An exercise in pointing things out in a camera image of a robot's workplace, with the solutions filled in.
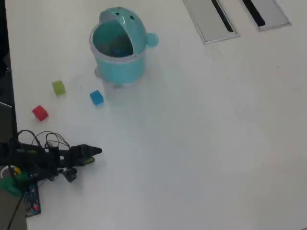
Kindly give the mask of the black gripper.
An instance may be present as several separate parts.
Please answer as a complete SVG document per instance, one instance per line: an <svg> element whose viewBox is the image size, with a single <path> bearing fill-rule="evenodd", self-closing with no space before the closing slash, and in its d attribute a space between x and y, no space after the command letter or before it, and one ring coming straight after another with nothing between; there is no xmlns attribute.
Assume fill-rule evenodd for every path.
<svg viewBox="0 0 307 230"><path fill-rule="evenodd" d="M84 159L84 156L94 156L102 153L102 149L89 145L72 146L69 150L59 150L58 168L72 168L95 162L94 157Z"/></svg>

